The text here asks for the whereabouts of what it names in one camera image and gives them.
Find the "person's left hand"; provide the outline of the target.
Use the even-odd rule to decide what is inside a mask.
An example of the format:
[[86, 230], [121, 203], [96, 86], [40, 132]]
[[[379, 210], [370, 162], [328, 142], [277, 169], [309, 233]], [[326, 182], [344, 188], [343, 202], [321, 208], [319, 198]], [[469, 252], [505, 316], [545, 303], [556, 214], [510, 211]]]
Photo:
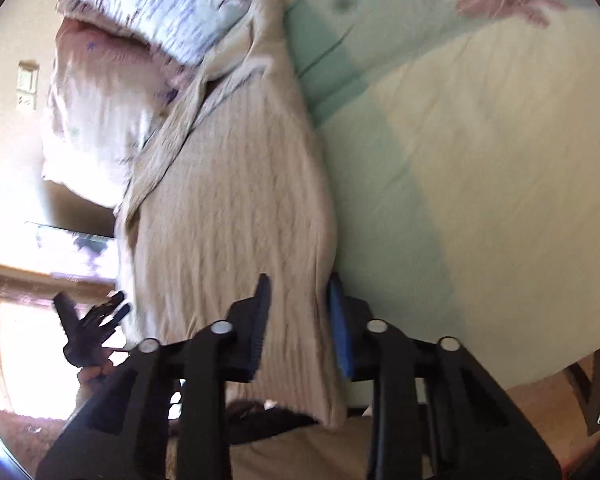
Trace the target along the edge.
[[79, 393], [90, 396], [104, 380], [114, 371], [114, 363], [110, 360], [111, 353], [105, 352], [102, 356], [102, 364], [83, 367], [76, 374], [79, 382]]

